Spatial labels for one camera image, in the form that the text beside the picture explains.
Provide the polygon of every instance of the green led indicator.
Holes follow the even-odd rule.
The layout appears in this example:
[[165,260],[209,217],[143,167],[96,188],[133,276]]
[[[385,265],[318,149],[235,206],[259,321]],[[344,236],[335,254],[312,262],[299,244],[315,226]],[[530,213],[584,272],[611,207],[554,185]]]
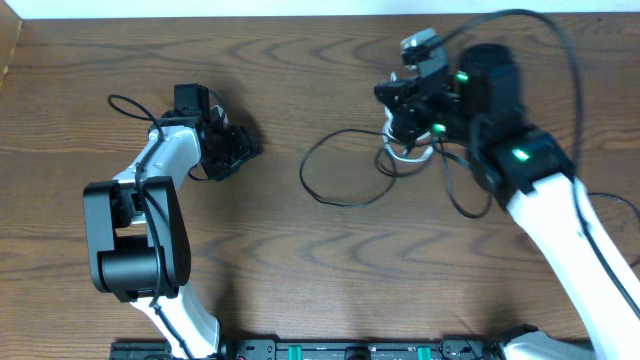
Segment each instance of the green led indicator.
[[456,74],[456,79],[458,79],[458,81],[461,83],[466,83],[467,81],[469,81],[469,75],[462,71],[458,71],[458,73]]
[[434,124],[433,125],[433,130],[435,132],[445,132],[445,131],[447,131],[447,127],[442,125],[442,124]]
[[520,149],[513,149],[513,155],[515,155],[516,158],[518,158],[518,160],[520,161],[527,161],[531,157],[529,154]]

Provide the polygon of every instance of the white backdrop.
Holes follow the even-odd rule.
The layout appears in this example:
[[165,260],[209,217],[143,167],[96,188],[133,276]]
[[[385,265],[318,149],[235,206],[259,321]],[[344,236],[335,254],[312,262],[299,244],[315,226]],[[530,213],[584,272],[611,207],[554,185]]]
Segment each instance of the white backdrop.
[[640,11],[640,0],[6,0],[23,19]]

